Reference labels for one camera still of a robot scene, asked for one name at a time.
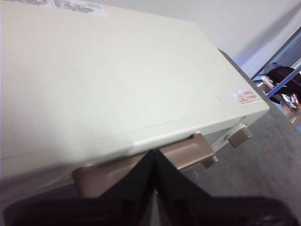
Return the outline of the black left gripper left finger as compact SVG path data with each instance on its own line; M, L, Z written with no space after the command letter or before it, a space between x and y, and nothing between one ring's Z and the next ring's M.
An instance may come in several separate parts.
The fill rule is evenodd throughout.
M16 210L12 226L137 226L151 199L156 150L97 198L42 200Z

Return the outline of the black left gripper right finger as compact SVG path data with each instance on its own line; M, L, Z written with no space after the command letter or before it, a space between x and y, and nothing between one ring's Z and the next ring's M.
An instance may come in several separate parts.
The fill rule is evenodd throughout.
M154 151L156 190L175 226L298 226L281 201L211 196L187 179L160 150Z

